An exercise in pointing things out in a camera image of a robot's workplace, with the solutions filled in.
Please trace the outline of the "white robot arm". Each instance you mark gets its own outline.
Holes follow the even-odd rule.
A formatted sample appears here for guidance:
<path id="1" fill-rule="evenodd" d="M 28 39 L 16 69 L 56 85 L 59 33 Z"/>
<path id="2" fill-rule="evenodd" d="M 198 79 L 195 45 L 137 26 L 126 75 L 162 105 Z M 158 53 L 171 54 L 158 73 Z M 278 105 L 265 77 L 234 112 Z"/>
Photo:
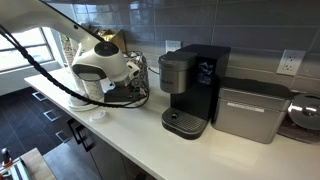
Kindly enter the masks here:
<path id="1" fill-rule="evenodd" d="M 116 86 L 128 86 L 140 69 L 127 62 L 120 48 L 41 0 L 0 0 L 0 24 L 10 33 L 51 28 L 78 44 L 72 71 L 84 81 L 108 78 Z"/>

